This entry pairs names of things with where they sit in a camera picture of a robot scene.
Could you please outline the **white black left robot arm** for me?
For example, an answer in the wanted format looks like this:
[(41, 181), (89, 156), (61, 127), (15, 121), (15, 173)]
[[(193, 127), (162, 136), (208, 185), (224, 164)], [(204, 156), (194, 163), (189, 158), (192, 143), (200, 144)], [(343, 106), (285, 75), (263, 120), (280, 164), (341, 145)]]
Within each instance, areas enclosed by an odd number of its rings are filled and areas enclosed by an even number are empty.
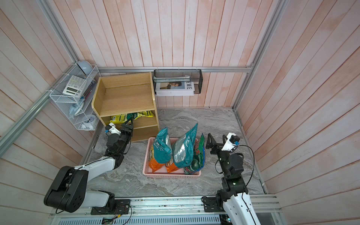
[(100, 159), (81, 166), (62, 167), (53, 180), (44, 198), (44, 205), (53, 207), (58, 213), (73, 213), (80, 208), (92, 208), (97, 214), (111, 214), (119, 210), (114, 194), (107, 191), (87, 191), (92, 179), (118, 168), (131, 144), (134, 121), (128, 119), (120, 129), (111, 132), (107, 139), (107, 150)]

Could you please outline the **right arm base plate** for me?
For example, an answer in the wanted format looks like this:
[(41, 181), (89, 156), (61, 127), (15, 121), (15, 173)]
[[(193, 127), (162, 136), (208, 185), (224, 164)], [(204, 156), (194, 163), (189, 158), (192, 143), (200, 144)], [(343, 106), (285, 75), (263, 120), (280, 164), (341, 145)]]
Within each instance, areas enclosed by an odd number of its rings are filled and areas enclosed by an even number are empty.
[(205, 212), (225, 212), (224, 209), (220, 206), (216, 197), (207, 197), (203, 196), (201, 201), (204, 206)]

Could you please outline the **green blue soil bag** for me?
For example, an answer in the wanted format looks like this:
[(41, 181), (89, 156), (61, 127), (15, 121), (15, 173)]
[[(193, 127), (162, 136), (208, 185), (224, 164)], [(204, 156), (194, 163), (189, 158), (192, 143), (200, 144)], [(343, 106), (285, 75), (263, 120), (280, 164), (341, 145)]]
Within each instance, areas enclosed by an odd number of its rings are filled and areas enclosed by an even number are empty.
[(205, 164), (205, 147), (204, 147), (205, 137), (202, 134), (200, 139), (194, 144), (194, 154), (193, 160), (190, 166), (184, 168), (184, 173), (186, 175), (194, 175), (197, 172), (200, 172)]

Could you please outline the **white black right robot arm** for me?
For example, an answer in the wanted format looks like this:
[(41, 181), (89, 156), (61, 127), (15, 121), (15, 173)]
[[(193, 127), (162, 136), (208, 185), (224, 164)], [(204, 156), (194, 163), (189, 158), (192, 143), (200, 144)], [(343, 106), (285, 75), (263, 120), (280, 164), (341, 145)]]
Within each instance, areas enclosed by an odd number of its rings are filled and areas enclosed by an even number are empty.
[(215, 141), (212, 134), (208, 134), (206, 149), (212, 155), (217, 155), (217, 163), (221, 166), (222, 189), (215, 197), (202, 197), (205, 212), (225, 212), (228, 219), (221, 219), (222, 224), (259, 225), (255, 209), (248, 193), (248, 182), (242, 176), (244, 171), (244, 155), (236, 152), (240, 138), (234, 133), (223, 135), (223, 142)]

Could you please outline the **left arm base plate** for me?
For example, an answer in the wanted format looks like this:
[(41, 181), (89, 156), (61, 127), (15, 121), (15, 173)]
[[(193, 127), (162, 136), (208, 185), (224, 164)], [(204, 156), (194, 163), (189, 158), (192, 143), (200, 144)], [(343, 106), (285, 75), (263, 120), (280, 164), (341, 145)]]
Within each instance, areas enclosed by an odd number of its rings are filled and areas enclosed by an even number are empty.
[(128, 214), (130, 199), (109, 199), (104, 207), (93, 207), (91, 215), (115, 215)]

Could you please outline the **teal orange fertilizer bag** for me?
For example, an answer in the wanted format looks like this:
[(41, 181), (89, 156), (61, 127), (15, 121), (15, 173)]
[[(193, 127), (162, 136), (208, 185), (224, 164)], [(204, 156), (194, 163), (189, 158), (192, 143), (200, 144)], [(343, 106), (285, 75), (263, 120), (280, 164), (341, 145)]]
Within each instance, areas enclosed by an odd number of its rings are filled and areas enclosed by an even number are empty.
[(191, 165), (194, 157), (194, 144), (197, 136), (198, 123), (172, 145), (172, 158), (166, 163), (168, 173)]
[(149, 168), (154, 173), (161, 169), (172, 158), (172, 147), (168, 128), (160, 130), (149, 150)]

